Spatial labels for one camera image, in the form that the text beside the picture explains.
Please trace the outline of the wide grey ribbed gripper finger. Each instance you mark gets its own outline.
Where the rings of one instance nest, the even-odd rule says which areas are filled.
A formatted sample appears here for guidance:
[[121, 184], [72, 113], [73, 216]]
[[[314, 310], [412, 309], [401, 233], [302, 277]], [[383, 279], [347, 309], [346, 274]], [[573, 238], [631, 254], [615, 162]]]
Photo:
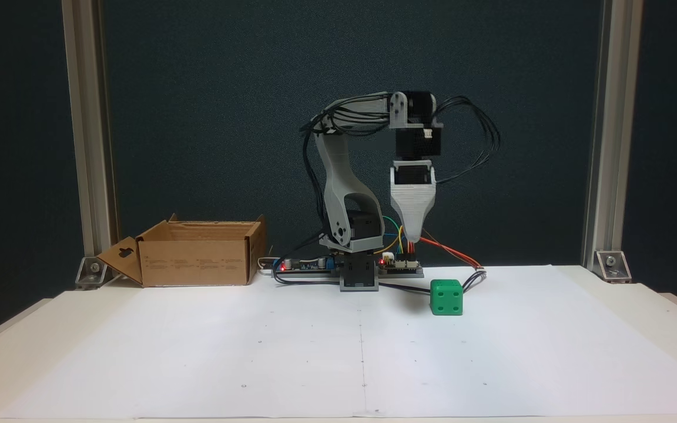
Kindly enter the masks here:
[[419, 243], [424, 220], [433, 208], [435, 195], [432, 196], [392, 196], [391, 204], [402, 220], [404, 233], [411, 243]]

